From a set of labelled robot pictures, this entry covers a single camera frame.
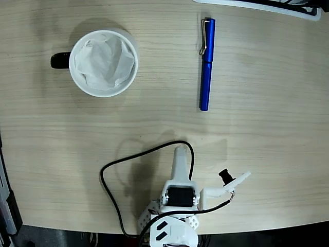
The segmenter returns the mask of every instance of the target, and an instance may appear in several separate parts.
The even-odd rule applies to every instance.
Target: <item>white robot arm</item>
[[[225,169],[220,173],[225,183],[224,187],[204,188],[199,193],[196,183],[190,181],[188,177],[186,150],[183,147],[177,147],[174,153],[171,179],[166,181],[160,198],[151,201],[141,214],[138,225],[143,229],[151,219],[170,211],[204,210],[207,198],[220,197],[226,192],[234,193],[235,186],[243,182],[249,175],[250,172],[247,172],[239,178],[233,179]],[[149,245],[151,247],[197,247],[196,229],[198,226],[199,220],[194,213],[165,216],[151,225]]]

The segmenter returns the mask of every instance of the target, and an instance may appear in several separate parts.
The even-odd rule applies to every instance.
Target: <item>floor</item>
[[[329,221],[285,229],[211,235],[209,247],[326,246]],[[99,234],[98,247],[130,247],[123,235]],[[17,247],[89,247],[90,234],[23,225],[14,237]]]

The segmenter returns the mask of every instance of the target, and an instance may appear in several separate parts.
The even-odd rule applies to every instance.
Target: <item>white mug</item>
[[[114,34],[121,38],[130,49],[135,58],[135,63],[130,76],[123,83],[107,91],[93,89],[87,85],[84,75],[79,73],[75,67],[75,55],[81,50],[85,43],[99,34]],[[83,36],[73,47],[71,52],[61,52],[53,55],[50,59],[52,68],[69,69],[71,77],[75,84],[85,93],[95,97],[112,97],[125,91],[134,81],[138,70],[139,54],[135,39],[126,31],[119,28],[103,29],[90,32]]]

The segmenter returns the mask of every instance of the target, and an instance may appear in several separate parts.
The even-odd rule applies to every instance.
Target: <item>pen clip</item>
[[[203,54],[205,53],[206,49],[207,49],[207,38],[206,38],[206,22],[210,22],[207,21],[206,19],[202,19],[201,20],[201,29],[202,29],[202,47],[200,49],[199,54],[201,56],[203,56]]]

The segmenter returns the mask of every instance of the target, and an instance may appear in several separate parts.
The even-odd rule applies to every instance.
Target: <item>white tissue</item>
[[[135,63],[124,40],[113,34],[100,34],[88,40],[75,55],[75,66],[87,85],[110,90],[128,79]]]

